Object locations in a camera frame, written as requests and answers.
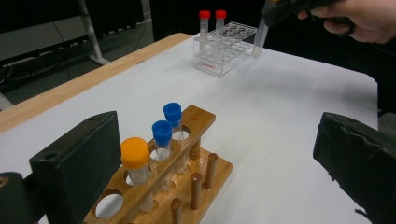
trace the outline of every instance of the white table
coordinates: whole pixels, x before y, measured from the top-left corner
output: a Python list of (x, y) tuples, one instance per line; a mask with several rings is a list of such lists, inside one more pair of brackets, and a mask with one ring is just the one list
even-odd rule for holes
[(118, 112), (121, 141), (150, 140), (163, 106), (177, 102), (216, 115), (201, 146), (234, 165), (202, 223), (370, 223), (312, 157), (323, 112), (377, 129), (370, 77), (264, 49), (216, 78), (191, 67), (192, 52), (189, 38), (0, 133), (0, 171), (26, 177), (38, 151), (111, 110)]

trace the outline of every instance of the plastic tube rack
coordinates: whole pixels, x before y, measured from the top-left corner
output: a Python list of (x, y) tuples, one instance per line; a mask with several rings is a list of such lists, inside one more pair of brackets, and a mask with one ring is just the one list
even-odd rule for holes
[(224, 26), (220, 38), (216, 31), (206, 38), (194, 38), (193, 66), (215, 77), (222, 77), (251, 55), (257, 29), (236, 22)]

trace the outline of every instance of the floor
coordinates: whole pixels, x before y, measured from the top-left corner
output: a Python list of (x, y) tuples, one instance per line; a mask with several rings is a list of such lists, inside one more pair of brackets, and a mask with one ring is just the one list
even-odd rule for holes
[[(104, 58), (114, 61), (153, 43), (148, 0), (143, 1), (143, 6), (146, 17), (144, 22), (99, 40)], [(2, 100), (5, 99), (1, 93), (15, 105), (98, 68), (100, 65), (87, 57), (91, 52), (92, 46), (86, 41), (14, 66), (7, 83), (0, 82), (0, 110)], [(381, 133), (396, 139), (395, 114), (387, 113), (379, 117), (378, 126)]]

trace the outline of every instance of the wooden table edge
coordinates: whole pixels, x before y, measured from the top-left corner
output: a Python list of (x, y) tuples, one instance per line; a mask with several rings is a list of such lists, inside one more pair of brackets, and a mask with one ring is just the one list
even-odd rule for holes
[(187, 40), (191, 35), (173, 34), (130, 53), (107, 65), (101, 66), (83, 76), (74, 78), (49, 91), (14, 105), (0, 112), (0, 133), (3, 133), (28, 119), (82, 93), (83, 91), (115, 75), (142, 63), (143, 61)]

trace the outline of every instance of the blue cap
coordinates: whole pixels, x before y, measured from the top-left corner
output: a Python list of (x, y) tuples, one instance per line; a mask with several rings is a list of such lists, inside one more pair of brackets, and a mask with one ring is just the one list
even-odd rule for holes
[(169, 103), (163, 107), (166, 120), (176, 122), (181, 119), (181, 106), (178, 103)]
[(166, 120), (158, 120), (152, 125), (152, 134), (159, 143), (169, 142), (172, 138), (172, 124)]

